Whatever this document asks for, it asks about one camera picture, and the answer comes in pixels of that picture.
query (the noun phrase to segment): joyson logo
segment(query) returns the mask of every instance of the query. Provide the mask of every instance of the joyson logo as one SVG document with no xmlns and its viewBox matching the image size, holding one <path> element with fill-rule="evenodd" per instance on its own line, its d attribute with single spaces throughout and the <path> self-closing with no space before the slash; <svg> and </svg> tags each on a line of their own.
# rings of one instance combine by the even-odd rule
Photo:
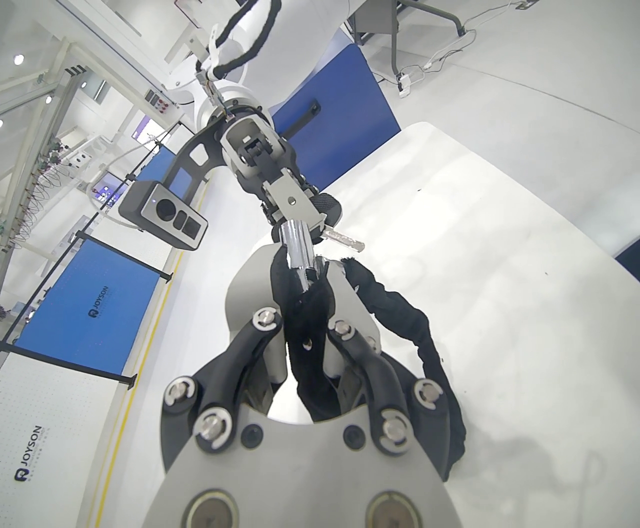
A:
<svg viewBox="0 0 640 528">
<path fill-rule="evenodd" d="M 102 290 L 100 290 L 100 294 L 98 295 L 97 299 L 93 303 L 91 310 L 89 310 L 88 312 L 89 317 L 92 317 L 95 319 L 100 315 L 100 310 L 104 308 L 104 304 L 106 302 L 106 298 L 108 294 L 109 294 L 109 287 L 103 286 Z"/>
<path fill-rule="evenodd" d="M 38 458 L 40 458 L 40 454 L 42 453 L 42 445 L 46 438 L 46 430 L 42 426 L 35 426 L 29 436 L 24 453 L 22 453 L 20 467 L 15 471 L 13 480 L 17 482 L 26 482 L 31 480 L 35 465 L 38 463 Z"/>
</svg>

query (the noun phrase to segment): yellow floor line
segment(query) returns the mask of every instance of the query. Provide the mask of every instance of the yellow floor line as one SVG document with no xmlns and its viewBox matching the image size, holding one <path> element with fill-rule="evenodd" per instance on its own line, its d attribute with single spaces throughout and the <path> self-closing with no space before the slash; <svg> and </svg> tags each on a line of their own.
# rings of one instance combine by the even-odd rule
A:
<svg viewBox="0 0 640 528">
<path fill-rule="evenodd" d="M 175 266 L 175 270 L 178 270 L 178 267 L 180 266 L 180 261 L 182 260 L 182 256 L 184 255 L 184 252 L 180 254 L 180 256 L 178 257 L 178 262 Z M 135 386 L 131 389 L 130 393 L 131 393 L 131 397 L 129 398 L 129 402 L 127 403 L 127 409 L 124 413 L 124 418 L 122 419 L 122 424 L 120 425 L 120 431 L 118 432 L 118 437 L 116 438 L 116 444 L 113 448 L 113 455 L 111 456 L 111 463 L 109 464 L 109 470 L 107 471 L 107 476 L 104 480 L 104 489 L 102 491 L 102 497 L 100 498 L 100 505 L 98 507 L 98 513 L 95 517 L 95 526 L 96 528 L 98 528 L 98 526 L 100 526 L 100 521 L 102 520 L 102 512 L 104 510 L 104 503 L 107 499 L 107 492 L 109 490 L 109 483 L 111 482 L 111 475 L 113 473 L 113 467 L 115 466 L 116 463 L 116 457 L 118 455 L 118 450 L 120 448 L 120 441 L 122 440 L 122 435 L 124 433 L 124 428 L 127 425 L 127 420 L 129 418 L 129 412 L 131 411 L 131 404 L 133 403 L 133 399 L 136 395 L 136 391 L 140 385 L 140 377 L 142 376 L 142 371 L 145 368 L 145 363 L 147 362 L 147 356 L 149 353 L 149 350 L 151 349 L 151 345 L 153 344 L 154 341 L 154 336 L 156 334 L 156 330 L 158 327 L 158 323 L 160 322 L 160 318 L 162 317 L 162 313 L 164 311 L 164 305 L 166 303 L 166 300 L 169 298 L 169 292 L 171 291 L 171 286 L 173 286 L 173 280 L 169 283 L 169 286 L 166 289 L 166 295 L 164 296 L 164 299 L 162 301 L 162 305 L 160 306 L 160 312 L 158 313 L 158 317 L 156 318 L 156 322 L 154 323 L 154 327 L 153 330 L 151 331 L 151 338 L 149 339 L 149 343 L 147 345 L 147 349 L 145 350 L 145 355 L 142 358 L 142 363 L 140 363 L 140 369 L 138 370 L 138 377 L 136 379 L 136 384 Z"/>
<path fill-rule="evenodd" d="M 118 408 L 118 414 L 116 414 L 116 422 L 113 424 L 111 428 L 111 434 L 109 435 L 109 442 L 107 443 L 107 452 L 104 454 L 104 458 L 102 459 L 102 464 L 100 465 L 100 473 L 98 473 L 98 481 L 95 485 L 95 490 L 93 491 L 93 497 L 91 498 L 91 507 L 89 508 L 89 515 L 86 519 L 86 528 L 89 528 L 91 524 L 91 516 L 93 515 L 93 508 L 95 506 L 95 498 L 98 495 L 98 487 L 100 486 L 100 480 L 102 479 L 102 473 L 104 472 L 104 465 L 107 462 L 109 447 L 111 446 L 111 441 L 113 440 L 113 433 L 116 432 L 116 427 L 118 425 L 118 417 L 120 416 L 120 412 L 122 412 L 122 406 L 124 405 L 124 401 L 127 398 L 127 393 L 122 394 L 122 399 L 120 400 L 120 407 Z"/>
<path fill-rule="evenodd" d="M 196 208 L 197 211 L 200 210 L 200 208 L 202 207 L 202 202 L 204 202 L 204 197 L 207 194 L 207 189 L 205 188 L 204 192 L 202 193 L 202 196 L 200 197 L 200 201 L 198 203 L 198 207 Z M 173 269 L 173 277 L 175 278 L 175 275 L 178 271 L 178 267 L 180 266 L 180 262 L 182 260 L 182 256 L 184 255 L 184 252 L 180 253 L 180 255 L 178 256 L 178 261 L 176 262 L 175 268 Z M 122 419 L 122 424 L 120 425 L 120 431 L 118 432 L 118 438 L 116 439 L 116 444 L 113 448 L 113 454 L 111 455 L 111 463 L 109 464 L 109 470 L 107 471 L 107 476 L 104 480 L 104 488 L 102 490 L 102 497 L 100 498 L 100 506 L 98 508 L 98 513 L 96 515 L 95 518 L 95 528 L 99 528 L 100 526 L 100 521 L 102 520 L 102 512 L 104 511 L 104 503 L 106 502 L 107 499 L 107 492 L 109 491 L 109 484 L 111 482 L 111 474 L 113 473 L 113 467 L 115 466 L 115 462 L 116 462 L 116 457 L 118 455 L 118 450 L 120 448 L 120 441 L 122 440 L 122 435 L 124 433 L 124 428 L 127 425 L 127 419 L 129 418 L 129 411 L 131 410 L 131 404 L 133 403 L 133 398 L 136 395 L 136 391 L 138 389 L 138 385 L 140 384 L 140 376 L 142 375 L 142 369 L 145 366 L 145 362 L 147 361 L 147 355 L 149 353 L 149 350 L 151 349 L 151 345 L 153 344 L 154 341 L 154 336 L 156 335 L 156 329 L 158 326 L 158 322 L 160 321 L 160 318 L 162 317 L 162 313 L 164 311 L 164 304 L 166 303 L 166 300 L 169 298 L 169 292 L 171 291 L 171 286 L 173 286 L 173 280 L 169 283 L 169 286 L 166 289 L 166 292 L 164 294 L 164 299 L 162 300 L 162 304 L 160 306 L 160 311 L 158 313 L 158 316 L 156 318 L 156 322 L 154 323 L 154 327 L 153 330 L 151 331 L 151 336 L 149 338 L 149 343 L 147 344 L 147 348 L 145 350 L 145 354 L 142 358 L 142 363 L 140 363 L 140 369 L 138 370 L 138 377 L 136 378 L 136 384 L 135 386 L 128 391 L 127 394 L 131 394 L 131 397 L 129 398 L 129 402 L 127 403 L 127 409 L 124 413 L 124 418 Z M 120 403 L 120 409 L 118 410 L 118 416 L 120 416 L 120 411 L 122 410 L 122 403 Z M 111 437 L 113 437 L 113 432 L 115 431 L 115 427 L 113 428 L 113 430 L 111 431 L 111 436 L 109 438 L 109 444 L 111 445 Z M 100 468 L 100 476 L 102 476 L 102 469 L 104 468 L 104 462 L 106 461 L 107 457 L 104 458 L 104 460 L 102 461 L 102 468 Z M 97 493 L 94 494 L 93 499 L 92 499 L 92 504 L 91 504 L 91 510 L 89 512 L 89 517 L 88 517 L 88 523 L 87 526 L 90 524 L 91 522 L 91 515 L 93 514 L 93 505 L 95 502 L 95 497 L 96 497 Z"/>
</svg>

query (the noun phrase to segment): chrome cylinder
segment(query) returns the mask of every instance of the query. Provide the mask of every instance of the chrome cylinder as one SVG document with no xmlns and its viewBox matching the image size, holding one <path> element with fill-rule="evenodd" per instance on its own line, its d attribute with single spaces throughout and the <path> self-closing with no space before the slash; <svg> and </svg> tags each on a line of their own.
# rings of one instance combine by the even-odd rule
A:
<svg viewBox="0 0 640 528">
<path fill-rule="evenodd" d="M 289 269 L 296 272 L 302 292 L 306 292 L 317 277 L 316 255 L 309 227 L 302 220 L 288 220 L 280 227 L 280 240 L 287 248 Z"/>
</svg>

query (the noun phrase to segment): screw head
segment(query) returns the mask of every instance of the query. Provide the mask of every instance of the screw head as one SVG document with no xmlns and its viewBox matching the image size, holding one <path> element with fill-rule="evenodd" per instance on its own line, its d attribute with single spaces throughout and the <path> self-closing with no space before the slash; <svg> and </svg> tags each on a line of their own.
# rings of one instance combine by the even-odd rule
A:
<svg viewBox="0 0 640 528">
<path fill-rule="evenodd" d="M 224 427 L 225 423 L 220 419 L 219 416 L 207 416 L 202 421 L 200 436 L 209 442 L 213 442 L 215 439 L 222 436 L 222 433 L 224 433 Z"/>
<path fill-rule="evenodd" d="M 423 407 L 435 411 L 435 402 L 444 393 L 442 387 L 433 380 L 418 380 L 413 385 L 413 395 Z"/>
<path fill-rule="evenodd" d="M 173 398 L 174 401 L 182 400 L 187 394 L 187 384 L 183 381 L 178 383 L 174 383 L 169 388 L 169 396 Z"/>
<path fill-rule="evenodd" d="M 413 427 L 409 418 L 397 409 L 385 409 L 380 445 L 391 454 L 402 454 L 409 450 L 413 442 Z"/>
<path fill-rule="evenodd" d="M 240 442 L 247 449 L 255 449 L 262 443 L 264 432 L 258 424 L 246 426 L 240 435 Z"/>
<path fill-rule="evenodd" d="M 335 333 L 338 335 L 347 335 L 351 331 L 351 325 L 346 321 L 335 322 Z"/>
<path fill-rule="evenodd" d="M 400 444 L 406 440 L 404 424 L 397 418 L 386 420 L 382 425 L 382 431 L 385 436 L 395 444 Z"/>
<path fill-rule="evenodd" d="M 192 397 L 196 392 L 195 382 L 189 376 L 181 376 L 173 380 L 164 391 L 164 402 L 173 405 Z"/>
<path fill-rule="evenodd" d="M 342 439 L 349 449 L 359 451 L 364 447 L 367 437 L 362 428 L 350 425 L 344 428 Z"/>
<path fill-rule="evenodd" d="M 202 412 L 193 424 L 193 434 L 205 452 L 216 452 L 231 437 L 234 421 L 223 407 L 212 407 Z"/>
<path fill-rule="evenodd" d="M 378 342 L 373 337 L 371 337 L 370 335 L 367 336 L 366 340 L 367 340 L 367 344 L 371 347 L 371 349 L 376 354 L 378 354 L 380 352 L 380 349 L 378 349 Z"/>
<path fill-rule="evenodd" d="M 263 310 L 258 314 L 258 324 L 262 326 L 267 326 L 271 324 L 274 321 L 274 319 L 275 319 L 275 316 L 273 315 L 273 312 L 270 312 L 269 310 Z"/>
<path fill-rule="evenodd" d="M 276 328 L 276 309 L 265 307 L 254 312 L 253 325 L 261 332 L 270 332 Z"/>
</svg>

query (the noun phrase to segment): power adapter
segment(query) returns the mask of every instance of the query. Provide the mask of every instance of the power adapter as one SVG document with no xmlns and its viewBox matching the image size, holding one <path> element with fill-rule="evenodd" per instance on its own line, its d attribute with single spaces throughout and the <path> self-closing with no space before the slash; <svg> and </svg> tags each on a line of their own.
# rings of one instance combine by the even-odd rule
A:
<svg viewBox="0 0 640 528">
<path fill-rule="evenodd" d="M 411 79 L 407 74 L 401 75 L 398 79 L 398 91 L 400 92 L 400 99 L 411 93 Z"/>
</svg>

